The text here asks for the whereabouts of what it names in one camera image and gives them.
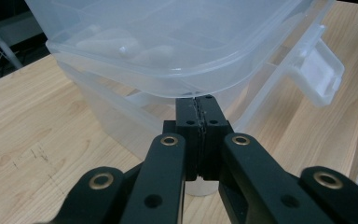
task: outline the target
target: wooden table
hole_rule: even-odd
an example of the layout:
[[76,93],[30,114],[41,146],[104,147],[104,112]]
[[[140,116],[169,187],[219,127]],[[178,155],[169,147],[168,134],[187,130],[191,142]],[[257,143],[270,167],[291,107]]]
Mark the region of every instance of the wooden table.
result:
[[[284,169],[358,169],[358,5],[336,3],[324,41],[345,64],[334,102],[314,107],[287,81],[282,101],[252,133]],[[106,135],[76,85],[48,56],[0,79],[0,223],[51,220],[88,170],[140,161]],[[218,194],[186,195],[185,223],[229,223]]]

